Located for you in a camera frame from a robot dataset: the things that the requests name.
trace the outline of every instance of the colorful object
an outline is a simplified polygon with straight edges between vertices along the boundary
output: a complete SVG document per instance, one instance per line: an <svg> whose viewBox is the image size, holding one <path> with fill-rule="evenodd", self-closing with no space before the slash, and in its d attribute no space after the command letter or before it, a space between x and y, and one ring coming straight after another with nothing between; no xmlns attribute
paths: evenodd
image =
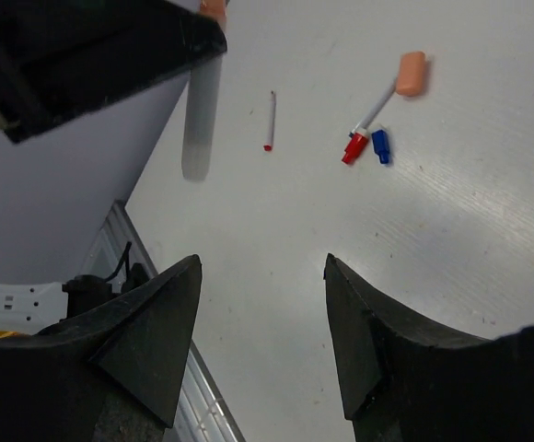
<svg viewBox="0 0 534 442"><path fill-rule="evenodd" d="M424 52L405 53L400 60L396 93L404 97L421 95L424 89L426 56Z"/></svg>
<svg viewBox="0 0 534 442"><path fill-rule="evenodd" d="M359 129L360 127L365 127L366 129L369 127L369 125L372 123L372 121L374 121L374 119L381 112L381 110L384 109L384 106L386 106L386 103L389 101L389 99L391 99L392 95L394 95L395 90L396 78L392 79L392 82L390 83L389 87L384 90L383 95L377 101L374 107L371 108L371 110L355 125L353 130L349 133L349 137L352 137L357 131L357 129Z"/></svg>
<svg viewBox="0 0 534 442"><path fill-rule="evenodd" d="M372 130L371 141L374 144L374 152L379 157L379 162L381 164L389 164L391 158L389 139L383 127L378 126Z"/></svg>
<svg viewBox="0 0 534 442"><path fill-rule="evenodd" d="M263 145L265 152L273 150L273 139L275 137L275 107L277 105L277 97L275 92L271 91L271 108L269 111L269 131L267 132L267 142Z"/></svg>
<svg viewBox="0 0 534 442"><path fill-rule="evenodd" d="M356 130L351 141L344 149L344 157L342 157L342 162L344 164L353 164L356 159L359 158L361 153L366 148L367 143L369 143L369 135L367 130L363 127L360 127Z"/></svg>

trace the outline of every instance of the table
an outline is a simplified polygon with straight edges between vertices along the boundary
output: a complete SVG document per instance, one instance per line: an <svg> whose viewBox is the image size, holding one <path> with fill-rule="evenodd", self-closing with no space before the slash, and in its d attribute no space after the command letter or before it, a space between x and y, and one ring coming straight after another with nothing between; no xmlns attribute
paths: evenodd
<svg viewBox="0 0 534 442"><path fill-rule="evenodd" d="M181 176L184 94L127 210L159 270L200 254L193 340L248 441L350 441L328 252L465 332L534 324L534 2L246 0L228 20L206 180ZM371 149L345 166L347 132L415 50L427 94L377 118L393 166Z"/></svg>

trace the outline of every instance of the white marker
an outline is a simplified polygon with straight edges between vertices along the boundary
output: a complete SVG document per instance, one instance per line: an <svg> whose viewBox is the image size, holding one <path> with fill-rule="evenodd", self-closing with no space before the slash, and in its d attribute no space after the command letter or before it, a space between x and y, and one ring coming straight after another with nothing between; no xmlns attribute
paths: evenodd
<svg viewBox="0 0 534 442"><path fill-rule="evenodd" d="M277 98L275 92L271 91L271 110L269 112L269 132L267 133L267 143L263 146L265 152L273 150L273 139L275 137L275 105Z"/></svg>
<svg viewBox="0 0 534 442"><path fill-rule="evenodd" d="M377 115L380 113L382 109L384 109L384 106L386 106L386 103L389 99L391 99L392 95L394 95L394 91L396 90L396 78L392 80L391 85L389 85L388 89L384 91L384 95L381 96L381 99L376 103L376 105L372 108L372 110L369 111L369 113L363 117L358 124L355 125L353 130L349 133L349 136L353 136L354 133L359 129L360 127L363 127L364 129L367 129L369 125L374 121L374 119L377 117Z"/></svg>

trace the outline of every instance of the red marker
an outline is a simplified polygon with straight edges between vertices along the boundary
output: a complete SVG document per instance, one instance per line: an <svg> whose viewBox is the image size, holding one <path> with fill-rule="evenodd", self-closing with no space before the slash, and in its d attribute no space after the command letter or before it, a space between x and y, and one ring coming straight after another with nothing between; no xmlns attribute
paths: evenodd
<svg viewBox="0 0 534 442"><path fill-rule="evenodd" d="M367 130L363 127L357 129L351 138L351 141L344 149L344 157L342 157L342 162L344 164L353 164L356 159L359 158L361 153L366 148L367 143L369 143L369 134Z"/></svg>
<svg viewBox="0 0 534 442"><path fill-rule="evenodd" d="M273 139L275 137L275 104L276 104L275 92L271 91L271 110L269 112L269 132L267 133L267 143L263 146L265 152L271 152L273 150Z"/></svg>

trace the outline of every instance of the red object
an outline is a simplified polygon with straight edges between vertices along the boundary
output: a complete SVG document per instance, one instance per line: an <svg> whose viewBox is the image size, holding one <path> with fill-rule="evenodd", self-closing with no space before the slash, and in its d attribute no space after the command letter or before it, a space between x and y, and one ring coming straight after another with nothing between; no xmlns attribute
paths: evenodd
<svg viewBox="0 0 534 442"><path fill-rule="evenodd" d="M351 141L344 149L342 162L344 164L353 164L365 150L367 143L369 143L369 135L365 129L359 129L355 132L355 135L353 135L353 138L351 138Z"/></svg>

